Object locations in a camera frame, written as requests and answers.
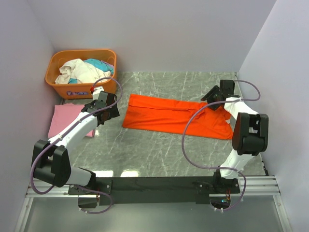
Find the orange t shirt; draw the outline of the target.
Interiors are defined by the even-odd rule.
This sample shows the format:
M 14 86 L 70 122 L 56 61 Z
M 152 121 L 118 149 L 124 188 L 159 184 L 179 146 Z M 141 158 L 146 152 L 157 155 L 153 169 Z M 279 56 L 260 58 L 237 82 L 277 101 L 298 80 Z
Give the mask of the orange t shirt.
M 128 129 L 182 134 L 190 118 L 205 102 L 180 101 L 131 94 L 122 126 Z M 222 107 L 205 108 L 190 123 L 190 136 L 230 140 L 233 131 L 227 122 L 231 115 Z

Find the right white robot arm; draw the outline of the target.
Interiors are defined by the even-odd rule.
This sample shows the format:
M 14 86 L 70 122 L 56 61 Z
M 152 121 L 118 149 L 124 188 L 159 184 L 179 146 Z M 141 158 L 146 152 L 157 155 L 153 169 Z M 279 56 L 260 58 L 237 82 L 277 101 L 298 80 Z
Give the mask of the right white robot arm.
M 211 110 L 216 111 L 222 106 L 236 120 L 232 151 L 213 175 L 212 188 L 218 193 L 233 187 L 239 172 L 251 159 L 264 152 L 268 144 L 268 115 L 250 108 L 234 93 L 235 85 L 233 80 L 221 80 L 219 86 L 215 85 L 201 98 L 210 104 Z

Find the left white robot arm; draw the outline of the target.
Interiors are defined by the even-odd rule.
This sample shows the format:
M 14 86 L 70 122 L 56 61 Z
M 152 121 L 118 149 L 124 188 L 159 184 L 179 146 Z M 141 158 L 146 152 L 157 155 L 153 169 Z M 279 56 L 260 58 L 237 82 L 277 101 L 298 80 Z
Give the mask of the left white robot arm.
M 60 134 L 48 141 L 37 141 L 32 156 L 31 184 L 36 178 L 56 187 L 79 185 L 85 194 L 93 193 L 97 187 L 95 174 L 73 167 L 69 154 L 90 131 L 119 116 L 117 101 L 115 94 L 101 91 Z

